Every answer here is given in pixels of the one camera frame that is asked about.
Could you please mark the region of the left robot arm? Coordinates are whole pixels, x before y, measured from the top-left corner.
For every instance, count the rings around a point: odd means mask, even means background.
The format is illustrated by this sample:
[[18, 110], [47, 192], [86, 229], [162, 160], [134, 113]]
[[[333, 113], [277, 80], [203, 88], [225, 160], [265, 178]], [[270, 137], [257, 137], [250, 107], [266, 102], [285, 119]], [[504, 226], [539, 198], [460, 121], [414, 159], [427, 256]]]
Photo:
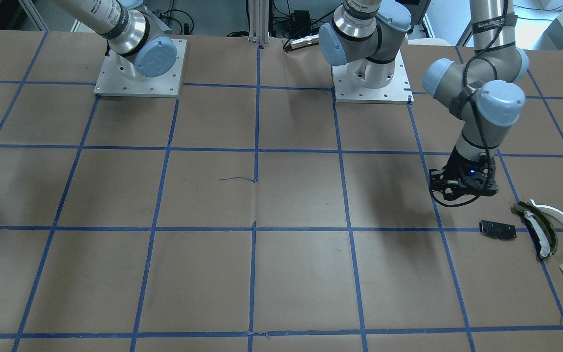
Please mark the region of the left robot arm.
[[[516, 46], [513, 2], [472, 0], [470, 7], [475, 54], [460, 64], [436, 60], [423, 78], [425, 91], [463, 122], [447, 164], [429, 170], [429, 193], [440, 193], [449, 208], [462, 196], [471, 196], [469, 204], [498, 192], [494, 155], [526, 100], [516, 81], [529, 58]], [[346, 0], [318, 30], [321, 52], [331, 66], [346, 66], [357, 85], [383, 88], [411, 20], [394, 0]]]

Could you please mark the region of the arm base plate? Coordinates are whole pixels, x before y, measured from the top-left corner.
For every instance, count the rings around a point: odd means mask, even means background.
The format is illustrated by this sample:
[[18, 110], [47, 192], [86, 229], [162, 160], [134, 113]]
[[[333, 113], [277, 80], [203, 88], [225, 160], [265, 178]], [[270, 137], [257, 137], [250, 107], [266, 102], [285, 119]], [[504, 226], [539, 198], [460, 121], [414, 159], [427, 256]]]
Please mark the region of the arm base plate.
[[407, 104], [414, 101], [402, 54], [384, 65], [367, 59], [331, 68], [337, 102]]
[[143, 76], [132, 63], [109, 50], [93, 92], [109, 97], [178, 98], [187, 40], [172, 39], [172, 42], [178, 51], [176, 62], [167, 73], [154, 78]]

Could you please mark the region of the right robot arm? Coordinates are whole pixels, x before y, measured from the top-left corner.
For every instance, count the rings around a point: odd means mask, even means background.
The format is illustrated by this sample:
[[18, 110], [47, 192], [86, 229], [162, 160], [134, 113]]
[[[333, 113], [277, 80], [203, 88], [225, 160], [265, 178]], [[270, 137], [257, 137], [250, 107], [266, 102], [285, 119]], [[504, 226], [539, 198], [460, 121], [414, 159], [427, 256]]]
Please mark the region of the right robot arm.
[[56, 0], [69, 15], [107, 40], [111, 50], [145, 77], [171, 69], [178, 49], [172, 30], [142, 0]]

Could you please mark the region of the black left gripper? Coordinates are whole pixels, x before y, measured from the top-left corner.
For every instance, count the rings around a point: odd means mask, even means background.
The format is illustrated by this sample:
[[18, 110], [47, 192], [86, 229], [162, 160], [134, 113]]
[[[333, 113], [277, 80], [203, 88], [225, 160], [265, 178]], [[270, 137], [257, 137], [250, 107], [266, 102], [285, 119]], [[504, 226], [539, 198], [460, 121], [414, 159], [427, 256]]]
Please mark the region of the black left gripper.
[[435, 192], [442, 194], [446, 201], [454, 201], [461, 196], [472, 195], [469, 202], [498, 193], [495, 181], [495, 160], [486, 150], [477, 155], [477, 160], [464, 157], [453, 148], [447, 164], [441, 169], [429, 169], [429, 192], [438, 202]]

